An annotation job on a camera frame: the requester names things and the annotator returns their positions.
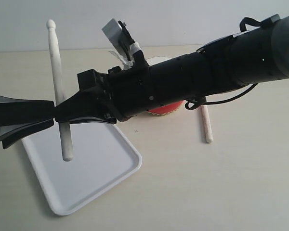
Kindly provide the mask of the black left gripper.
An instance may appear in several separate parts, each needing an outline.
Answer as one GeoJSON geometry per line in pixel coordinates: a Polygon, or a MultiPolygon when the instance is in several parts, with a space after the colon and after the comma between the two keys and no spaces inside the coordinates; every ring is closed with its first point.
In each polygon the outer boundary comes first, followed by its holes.
{"type": "Polygon", "coordinates": [[[29,135],[46,130],[54,125],[54,102],[47,100],[24,100],[0,96],[0,127],[33,124],[13,131],[0,142],[3,149],[9,148],[29,135]]]}

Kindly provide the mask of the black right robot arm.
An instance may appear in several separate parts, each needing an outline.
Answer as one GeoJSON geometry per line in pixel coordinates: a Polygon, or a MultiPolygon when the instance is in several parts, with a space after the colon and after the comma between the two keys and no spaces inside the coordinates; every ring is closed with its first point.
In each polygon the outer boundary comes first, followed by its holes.
{"type": "Polygon", "coordinates": [[[107,36],[132,62],[107,73],[79,73],[79,91],[55,108],[57,122],[115,124],[177,101],[193,110],[206,97],[258,83],[289,78],[289,16],[262,21],[245,17],[240,32],[212,41],[196,52],[149,65],[122,22],[110,24],[107,36]]]}

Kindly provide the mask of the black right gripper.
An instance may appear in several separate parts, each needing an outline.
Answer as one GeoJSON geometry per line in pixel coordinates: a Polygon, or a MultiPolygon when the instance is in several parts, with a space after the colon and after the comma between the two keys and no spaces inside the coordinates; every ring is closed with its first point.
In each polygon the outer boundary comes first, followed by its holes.
{"type": "Polygon", "coordinates": [[[79,90],[55,107],[57,122],[115,124],[154,107],[150,67],[142,52],[133,54],[130,69],[107,73],[90,69],[77,74],[79,90]]]}

